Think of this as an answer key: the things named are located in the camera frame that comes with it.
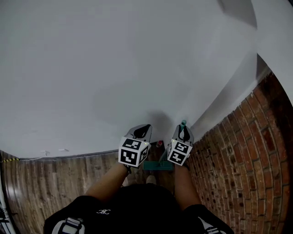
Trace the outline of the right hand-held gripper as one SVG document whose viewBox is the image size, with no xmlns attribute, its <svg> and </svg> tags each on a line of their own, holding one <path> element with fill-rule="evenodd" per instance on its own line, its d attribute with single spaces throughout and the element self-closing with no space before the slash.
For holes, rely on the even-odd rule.
<svg viewBox="0 0 293 234">
<path fill-rule="evenodd" d="M 180 136 L 181 132 L 181 126 L 177 125 L 167 149 L 167 160 L 180 166 L 182 166 L 185 163 L 186 159 L 189 158 L 190 152 L 193 148 L 190 145 L 194 144 L 193 133 L 188 127 L 186 127 L 185 138 L 190 145 L 180 142 L 182 141 L 182 138 Z"/>
</svg>

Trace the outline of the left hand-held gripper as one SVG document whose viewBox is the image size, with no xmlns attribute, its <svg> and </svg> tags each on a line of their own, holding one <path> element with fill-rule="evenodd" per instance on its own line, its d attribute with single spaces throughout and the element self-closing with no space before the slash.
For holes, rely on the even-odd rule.
<svg viewBox="0 0 293 234">
<path fill-rule="evenodd" d="M 122 137 L 120 141 L 119 162 L 128 166 L 139 167 L 147 158 L 151 135 L 151 124 L 142 124 L 131 128 L 125 135 L 126 137 Z M 145 142 L 130 137 L 145 138 Z"/>
</svg>

